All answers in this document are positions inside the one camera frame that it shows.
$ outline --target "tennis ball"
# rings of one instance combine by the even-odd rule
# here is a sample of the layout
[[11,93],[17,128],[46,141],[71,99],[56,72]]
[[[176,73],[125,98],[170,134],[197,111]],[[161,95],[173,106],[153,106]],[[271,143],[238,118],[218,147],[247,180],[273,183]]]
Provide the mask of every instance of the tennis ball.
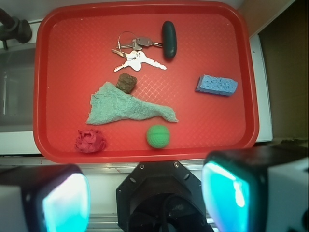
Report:
[[154,125],[147,131],[147,142],[153,148],[164,148],[169,144],[170,133],[166,126]]

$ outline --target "silver key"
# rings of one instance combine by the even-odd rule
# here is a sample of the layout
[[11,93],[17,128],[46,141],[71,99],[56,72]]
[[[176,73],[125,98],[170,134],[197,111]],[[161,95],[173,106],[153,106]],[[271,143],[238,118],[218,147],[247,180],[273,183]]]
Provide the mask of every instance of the silver key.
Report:
[[117,72],[121,70],[122,68],[126,68],[127,66],[130,66],[135,71],[139,71],[141,69],[141,63],[138,61],[138,59],[132,59],[132,60],[127,60],[124,64],[115,68],[114,72]]
[[146,57],[145,53],[143,53],[142,51],[138,51],[138,52],[137,52],[137,55],[138,55],[137,60],[138,60],[140,63],[147,63],[147,64],[150,64],[150,65],[152,65],[152,66],[154,66],[154,67],[163,69],[163,70],[166,70],[166,69],[167,69],[165,65],[160,64],[159,62],[154,61],[153,59],[150,59],[150,58]]
[[121,45],[119,49],[125,49],[125,48],[133,48],[134,51],[140,51],[143,48],[137,43],[136,39],[132,40],[131,43]]
[[126,58],[127,60],[136,59],[138,57],[137,51],[131,51],[130,53],[126,53],[126,52],[121,52],[121,51],[112,49],[112,52],[114,52],[115,54],[123,58]]
[[146,46],[146,47],[149,47],[151,45],[153,46],[157,46],[157,47],[163,47],[163,44],[162,43],[157,43],[157,42],[153,42],[150,38],[148,37],[138,37],[137,38],[137,43],[139,45],[142,45],[142,46]]
[[135,71],[139,71],[141,69],[141,63],[138,60],[139,55],[137,55],[137,51],[132,51],[131,53],[120,52],[115,49],[112,49],[112,52],[120,55],[121,57],[126,58],[126,62],[114,69],[114,72],[121,70],[127,66],[130,66]]

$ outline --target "towel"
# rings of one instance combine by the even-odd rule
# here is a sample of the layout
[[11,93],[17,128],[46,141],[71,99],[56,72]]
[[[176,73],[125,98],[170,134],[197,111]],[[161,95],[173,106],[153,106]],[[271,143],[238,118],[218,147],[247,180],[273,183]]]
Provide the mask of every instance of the towel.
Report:
[[168,122],[178,122],[172,108],[139,100],[106,82],[91,96],[92,105],[87,124],[102,125],[122,119],[144,120],[162,116]]

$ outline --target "sponge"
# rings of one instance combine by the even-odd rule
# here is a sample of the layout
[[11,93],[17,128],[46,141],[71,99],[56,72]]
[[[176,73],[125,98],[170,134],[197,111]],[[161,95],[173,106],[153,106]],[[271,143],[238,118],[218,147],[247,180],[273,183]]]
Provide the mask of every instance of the sponge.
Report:
[[237,82],[232,79],[204,75],[200,77],[196,91],[231,96],[236,88]]

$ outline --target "red tray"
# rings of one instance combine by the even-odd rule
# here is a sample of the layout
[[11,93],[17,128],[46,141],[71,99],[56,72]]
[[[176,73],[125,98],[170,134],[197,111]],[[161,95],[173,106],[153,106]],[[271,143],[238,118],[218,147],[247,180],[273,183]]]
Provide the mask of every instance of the red tray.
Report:
[[[114,68],[124,59],[111,52],[123,31],[162,41],[162,25],[172,21],[177,54],[165,60],[163,50],[145,54],[167,70],[142,65]],[[125,35],[122,43],[127,42]],[[174,109],[179,123],[161,117],[87,125],[90,98],[121,73],[137,77],[133,96]],[[199,77],[232,78],[231,97],[196,93]],[[165,149],[152,149],[148,128],[163,124],[171,133]],[[98,129],[107,148],[98,153],[74,151],[78,130]],[[259,131],[250,45],[244,20],[231,7],[203,1],[138,1],[58,8],[41,23],[35,59],[34,137],[48,159],[60,163],[137,162],[205,158],[212,150],[250,147]]]

